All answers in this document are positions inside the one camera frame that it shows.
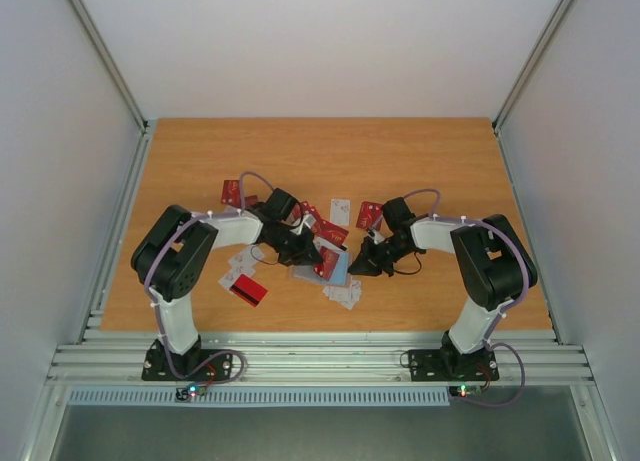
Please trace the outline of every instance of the ventilation grille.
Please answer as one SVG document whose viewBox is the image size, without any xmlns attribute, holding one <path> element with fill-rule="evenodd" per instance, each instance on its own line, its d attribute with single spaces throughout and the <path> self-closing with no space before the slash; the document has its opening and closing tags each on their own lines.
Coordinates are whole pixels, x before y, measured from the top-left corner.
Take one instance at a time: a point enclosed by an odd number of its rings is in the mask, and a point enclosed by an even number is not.
<svg viewBox="0 0 640 461">
<path fill-rule="evenodd" d="M 76 387 L 69 404 L 101 406 L 448 406 L 446 388 L 211 388 L 192 401 L 176 399 L 175 388 Z"/>
</svg>

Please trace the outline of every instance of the white card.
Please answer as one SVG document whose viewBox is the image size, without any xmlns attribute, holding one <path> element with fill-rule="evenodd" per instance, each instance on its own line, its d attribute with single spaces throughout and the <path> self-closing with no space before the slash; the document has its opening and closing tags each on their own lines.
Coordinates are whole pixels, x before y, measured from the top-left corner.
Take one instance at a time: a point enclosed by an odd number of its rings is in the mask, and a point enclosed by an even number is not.
<svg viewBox="0 0 640 461">
<path fill-rule="evenodd" d="M 236 274 L 233 271 L 227 271 L 225 275 L 218 280 L 218 283 L 220 283 L 220 285 L 224 289 L 229 291 L 229 289 L 231 289 L 231 286 L 233 286 L 233 283 L 235 283 L 236 279 L 238 279 L 239 277 L 240 274 Z"/>
<path fill-rule="evenodd" d="M 329 221 L 337 226 L 349 226 L 351 201 L 348 199 L 332 199 Z"/>
<path fill-rule="evenodd" d="M 257 246 L 247 246 L 234 257 L 229 260 L 229 264 L 233 266 L 253 266 L 258 260 L 264 259 L 264 253 Z"/>
<path fill-rule="evenodd" d="M 330 287 L 329 299 L 337 301 L 341 306 L 351 310 L 360 301 L 362 295 L 362 281 L 355 279 L 351 280 L 351 285 L 348 288 L 338 288 L 335 286 Z"/>
</svg>

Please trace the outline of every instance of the metal floor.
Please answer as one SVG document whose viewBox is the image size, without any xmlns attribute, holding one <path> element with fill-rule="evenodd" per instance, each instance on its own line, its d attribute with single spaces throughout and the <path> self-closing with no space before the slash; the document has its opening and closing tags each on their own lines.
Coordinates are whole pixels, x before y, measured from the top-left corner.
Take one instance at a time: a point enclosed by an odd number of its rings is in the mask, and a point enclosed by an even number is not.
<svg viewBox="0 0 640 461">
<path fill-rule="evenodd" d="M 498 388 L 503 400 L 512 389 Z M 569 388 L 488 409 L 69 406 L 53 460 L 590 459 Z"/>
</svg>

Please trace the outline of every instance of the black bracket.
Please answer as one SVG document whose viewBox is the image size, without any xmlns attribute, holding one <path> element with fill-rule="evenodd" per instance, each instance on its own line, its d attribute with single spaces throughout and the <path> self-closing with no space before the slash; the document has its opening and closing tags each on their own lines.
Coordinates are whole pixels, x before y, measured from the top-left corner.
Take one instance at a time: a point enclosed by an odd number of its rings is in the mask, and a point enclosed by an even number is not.
<svg viewBox="0 0 640 461">
<path fill-rule="evenodd" d="M 198 342 L 185 354 L 179 355 L 171 353 L 173 365 L 179 373 L 190 373 L 209 356 L 221 351 L 219 349 L 202 349 L 200 346 L 201 342 L 198 339 Z M 177 378 L 169 368 L 164 346 L 156 339 L 144 358 L 142 380 L 170 382 L 210 381 L 213 377 L 213 381 L 226 381 L 231 377 L 231 370 L 233 368 L 233 356 L 231 354 L 223 354 L 213 358 L 209 364 L 213 367 L 213 376 L 211 376 L 212 370 L 205 366 L 188 378 Z"/>
<path fill-rule="evenodd" d="M 493 352 L 481 349 L 471 354 L 460 355 L 455 371 L 447 362 L 446 355 L 440 349 L 412 349 L 407 351 L 411 381 L 491 381 L 500 379 L 496 356 Z"/>
</svg>

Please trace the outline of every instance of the red card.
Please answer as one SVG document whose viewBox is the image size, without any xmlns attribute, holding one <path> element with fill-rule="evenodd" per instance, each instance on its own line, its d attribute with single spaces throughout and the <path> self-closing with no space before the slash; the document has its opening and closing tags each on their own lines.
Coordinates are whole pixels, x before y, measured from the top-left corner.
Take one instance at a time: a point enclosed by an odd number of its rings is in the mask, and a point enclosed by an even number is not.
<svg viewBox="0 0 640 461">
<path fill-rule="evenodd" d="M 254 308 L 260 304 L 264 295 L 267 294 L 267 289 L 264 286 L 259 285 L 245 274 L 241 274 L 229 289 Z"/>
<path fill-rule="evenodd" d="M 220 196 L 222 204 L 228 204 L 234 208 L 240 207 L 240 187 L 235 179 L 225 179 L 222 184 L 222 196 Z M 258 202 L 258 196 L 252 194 L 244 197 L 245 206 L 251 206 Z"/>
<path fill-rule="evenodd" d="M 364 201 L 360 205 L 360 214 L 358 214 L 358 221 L 356 226 L 358 228 L 369 228 L 382 214 L 382 205 L 378 203 L 372 203 L 371 201 Z"/>
<path fill-rule="evenodd" d="M 245 206 L 253 206 L 257 202 L 258 202 L 258 195 L 256 195 L 256 194 L 252 194 L 251 196 L 245 196 L 244 197 Z"/>
<path fill-rule="evenodd" d="M 220 202 L 231 206 L 240 205 L 240 185 L 237 179 L 224 180 L 224 183 L 222 183 Z"/>
<path fill-rule="evenodd" d="M 309 203 L 307 201 L 301 201 L 299 205 L 296 203 L 296 205 L 293 208 L 293 211 L 291 211 L 291 219 L 292 219 L 292 222 L 294 223 L 298 221 L 298 219 L 300 219 L 300 206 L 302 206 L 302 209 L 304 210 L 305 214 L 309 212 Z"/>
<path fill-rule="evenodd" d="M 322 256 L 323 261 L 320 264 L 316 264 L 313 267 L 313 271 L 325 281 L 329 281 L 333 270 L 336 268 L 338 259 L 340 259 L 340 255 L 323 246 L 320 248 L 320 256 Z"/>
<path fill-rule="evenodd" d="M 324 229 L 324 226 L 322 224 L 322 216 L 320 216 L 320 213 L 318 213 L 318 210 L 315 206 L 309 206 L 309 213 L 316 220 L 316 222 L 313 223 L 309 229 L 311 229 L 311 232 L 313 234 L 317 234 L 318 236 L 320 236 L 320 232 Z"/>
<path fill-rule="evenodd" d="M 318 233 L 318 236 L 326 239 L 332 244 L 340 247 L 344 244 L 344 240 L 347 239 L 349 231 L 342 226 L 337 226 L 326 220 L 321 220 L 322 230 Z"/>
</svg>

